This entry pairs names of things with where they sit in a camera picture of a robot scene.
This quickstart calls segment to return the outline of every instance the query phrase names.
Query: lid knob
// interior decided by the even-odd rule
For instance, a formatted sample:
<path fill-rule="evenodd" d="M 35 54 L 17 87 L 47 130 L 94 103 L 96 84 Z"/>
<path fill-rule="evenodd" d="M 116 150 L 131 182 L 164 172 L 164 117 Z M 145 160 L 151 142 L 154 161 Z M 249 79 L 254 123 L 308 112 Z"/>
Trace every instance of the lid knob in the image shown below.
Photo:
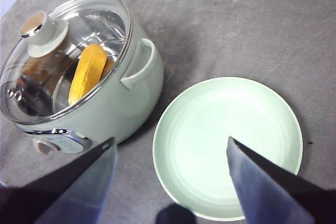
<path fill-rule="evenodd" d="M 58 47 L 68 33 L 68 28 L 66 20 L 54 20 L 48 14 L 40 12 L 23 23 L 21 37 L 28 42 L 29 55 L 38 58 Z"/>

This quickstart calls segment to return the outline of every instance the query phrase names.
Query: mint green plate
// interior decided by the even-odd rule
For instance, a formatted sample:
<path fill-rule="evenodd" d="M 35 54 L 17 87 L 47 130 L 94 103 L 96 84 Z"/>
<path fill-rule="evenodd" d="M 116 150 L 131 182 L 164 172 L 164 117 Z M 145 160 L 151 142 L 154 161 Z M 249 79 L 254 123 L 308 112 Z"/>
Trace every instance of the mint green plate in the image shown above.
<path fill-rule="evenodd" d="M 243 78 L 198 83 L 164 111 L 153 142 L 161 185 L 197 216 L 220 221 L 244 218 L 229 175 L 229 136 L 282 168 L 294 174 L 299 171 L 300 126 L 283 98 Z"/>

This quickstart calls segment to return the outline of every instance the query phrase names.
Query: gray surface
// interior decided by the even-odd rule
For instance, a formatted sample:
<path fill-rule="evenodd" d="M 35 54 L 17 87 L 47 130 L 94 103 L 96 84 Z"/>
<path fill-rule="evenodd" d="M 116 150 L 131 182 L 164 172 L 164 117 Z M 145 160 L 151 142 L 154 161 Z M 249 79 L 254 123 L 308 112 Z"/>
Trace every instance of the gray surface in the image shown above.
<path fill-rule="evenodd" d="M 1 20 L 2 64 L 23 20 L 64 1 L 15 3 Z M 299 175 L 336 188 L 336 0 L 124 1 L 157 45 L 165 82 L 150 118 L 119 146 L 100 223 L 154 223 L 156 213 L 172 202 L 153 168 L 154 129 L 174 97 L 213 77 L 253 79 L 283 96 L 302 129 Z M 1 140 L 1 181 L 7 185 L 23 185 L 73 158 L 36 153 L 29 138 L 3 117 Z"/>

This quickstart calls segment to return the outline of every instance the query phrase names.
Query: plate rim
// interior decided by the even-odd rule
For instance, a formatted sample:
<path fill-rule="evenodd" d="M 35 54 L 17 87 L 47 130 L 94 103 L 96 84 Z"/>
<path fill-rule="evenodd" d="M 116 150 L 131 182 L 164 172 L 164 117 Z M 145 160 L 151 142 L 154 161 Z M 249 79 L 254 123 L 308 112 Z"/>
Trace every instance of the plate rim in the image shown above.
<path fill-rule="evenodd" d="M 260 83 L 260 82 L 257 82 L 257 81 L 254 81 L 254 80 L 251 80 L 251 79 L 247 79 L 247 78 L 242 78 L 242 77 L 216 77 L 216 78 L 211 78 L 211 79 L 207 79 L 207 80 L 204 80 L 204 81 L 201 81 L 199 83 L 196 83 L 192 86 L 190 86 L 189 88 L 185 89 L 184 91 L 182 91 L 177 97 L 175 97 L 171 102 L 170 104 L 167 106 L 167 108 L 164 110 L 164 112 L 162 113 L 157 125 L 156 125 L 156 128 L 155 128 L 155 132 L 154 132 L 154 137 L 153 137 L 153 145 L 152 145 L 152 158 L 153 158 L 153 163 L 154 163 L 154 169 L 155 169 L 155 173 L 156 173 L 156 176 L 157 178 L 159 179 L 159 182 L 161 184 L 161 186 L 163 187 L 163 189 L 165 190 L 165 192 L 169 195 L 169 197 L 177 204 L 183 206 L 184 204 L 182 204 L 181 202 L 179 202 L 173 195 L 172 193 L 170 193 L 170 191 L 167 189 L 166 185 L 164 184 L 161 176 L 160 176 L 160 173 L 158 171 L 158 168 L 157 168 L 157 165 L 156 165 L 156 159 L 155 159 L 155 142 L 156 142 L 156 135 L 158 133 L 158 129 L 159 129 L 159 126 L 161 124 L 161 121 L 163 120 L 163 118 L 165 117 L 167 111 L 170 109 L 170 107 L 181 97 L 184 95 L 184 93 L 186 93 L 187 91 L 189 91 L 190 89 L 194 89 L 196 88 L 197 86 L 200 86 L 204 83 L 207 83 L 207 82 L 211 82 L 211 81 L 216 81 L 216 80 L 229 80 L 229 79 L 234 79 L 234 80 L 239 80 L 239 81 L 246 81 L 246 82 L 250 82 L 250 83 L 253 83 L 255 85 L 258 85 L 258 86 L 261 86 L 262 88 L 270 91 L 272 94 L 274 94 L 284 105 L 285 107 L 289 110 L 290 114 L 292 115 L 294 121 L 295 121 L 295 125 L 296 125 L 296 128 L 298 130 L 298 133 L 299 133 L 299 142 L 300 142 L 300 153 L 299 153 L 299 159 L 298 159 L 298 163 L 297 163 L 297 167 L 295 169 L 295 172 L 294 174 L 297 175 L 299 173 L 299 169 L 300 169 L 300 166 L 301 166 L 301 162 L 302 162 L 302 155 L 303 155 L 303 139 L 302 139 L 302 132 L 301 132 L 301 127 L 300 127 L 300 124 L 299 124 L 299 121 L 297 119 L 297 117 L 295 116 L 294 114 L 294 111 L 293 109 L 289 106 L 289 104 L 285 101 L 285 99 L 280 96 L 277 92 L 275 92 L 273 89 L 269 88 L 268 86 Z M 204 218 L 204 219 L 208 219 L 208 220 L 215 220 L 215 221 L 236 221 L 236 220 L 243 220 L 245 219 L 245 216 L 242 215 L 242 216 L 238 216 L 238 217 L 230 217 L 230 218 L 218 218 L 218 217 L 212 217 L 212 216 L 208 216 L 208 215 L 204 215 L 204 214 L 201 214 L 199 212 L 195 212 L 191 209 L 189 209 L 194 215 L 198 216 L 198 217 L 201 217 L 201 218 Z"/>

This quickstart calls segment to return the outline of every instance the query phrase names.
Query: glass lid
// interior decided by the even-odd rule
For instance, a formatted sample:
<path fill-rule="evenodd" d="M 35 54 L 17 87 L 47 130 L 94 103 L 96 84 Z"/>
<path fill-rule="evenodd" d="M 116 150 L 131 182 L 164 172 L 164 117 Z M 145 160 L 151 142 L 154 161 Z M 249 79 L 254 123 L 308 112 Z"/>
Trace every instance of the glass lid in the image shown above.
<path fill-rule="evenodd" d="M 131 30 L 120 0 L 71 0 L 31 16 L 1 73 L 1 111 L 14 122 L 38 124 L 81 106 L 111 76 Z M 86 90 L 79 90 L 81 78 L 90 78 Z"/>

